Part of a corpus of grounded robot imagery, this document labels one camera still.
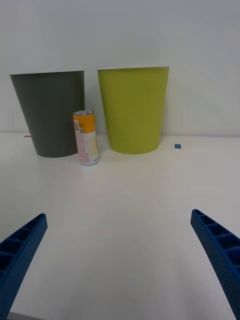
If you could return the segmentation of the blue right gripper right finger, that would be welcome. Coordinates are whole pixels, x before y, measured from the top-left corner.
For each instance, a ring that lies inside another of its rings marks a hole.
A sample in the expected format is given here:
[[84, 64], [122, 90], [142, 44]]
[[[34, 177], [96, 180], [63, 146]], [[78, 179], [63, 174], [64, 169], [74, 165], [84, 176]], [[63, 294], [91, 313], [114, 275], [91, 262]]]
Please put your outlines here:
[[240, 319], [240, 239], [194, 209], [190, 224], [220, 282], [235, 318]]

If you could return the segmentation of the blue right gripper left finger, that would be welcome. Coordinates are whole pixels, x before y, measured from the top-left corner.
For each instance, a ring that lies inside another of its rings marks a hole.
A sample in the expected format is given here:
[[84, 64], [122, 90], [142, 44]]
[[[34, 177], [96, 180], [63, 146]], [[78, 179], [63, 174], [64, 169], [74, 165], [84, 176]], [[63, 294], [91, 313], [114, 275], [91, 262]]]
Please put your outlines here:
[[0, 243], [0, 318], [6, 320], [48, 228], [44, 213]]

